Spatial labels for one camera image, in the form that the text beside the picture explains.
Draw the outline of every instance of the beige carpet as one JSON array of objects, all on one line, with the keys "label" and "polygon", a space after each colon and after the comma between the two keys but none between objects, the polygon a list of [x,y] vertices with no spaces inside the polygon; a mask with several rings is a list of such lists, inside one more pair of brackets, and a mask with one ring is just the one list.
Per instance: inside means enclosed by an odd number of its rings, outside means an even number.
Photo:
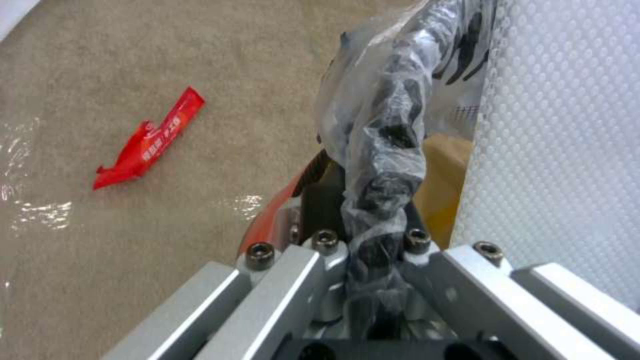
[{"label": "beige carpet", "polygon": [[[340,33],[391,2],[43,0],[0,43],[0,359],[99,357],[206,261],[232,263],[319,149]],[[207,104],[184,136],[92,192],[188,85]]]}]

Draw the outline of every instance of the red candy wrapper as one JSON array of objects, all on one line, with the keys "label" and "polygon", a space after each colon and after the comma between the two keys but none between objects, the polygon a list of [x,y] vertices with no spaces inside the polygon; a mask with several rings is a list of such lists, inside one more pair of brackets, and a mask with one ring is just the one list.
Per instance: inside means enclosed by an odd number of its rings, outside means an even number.
[{"label": "red candy wrapper", "polygon": [[187,127],[202,105],[204,100],[196,90],[189,87],[182,93],[159,128],[156,129],[151,121],[143,121],[120,152],[116,165],[112,168],[98,168],[93,189],[144,175],[175,137]]}]

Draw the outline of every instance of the white textured panel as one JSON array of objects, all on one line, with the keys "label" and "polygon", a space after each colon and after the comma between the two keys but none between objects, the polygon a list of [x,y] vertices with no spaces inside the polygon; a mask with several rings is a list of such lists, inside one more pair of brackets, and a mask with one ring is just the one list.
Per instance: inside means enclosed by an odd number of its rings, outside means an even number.
[{"label": "white textured panel", "polygon": [[640,306],[640,2],[500,1],[453,243]]}]

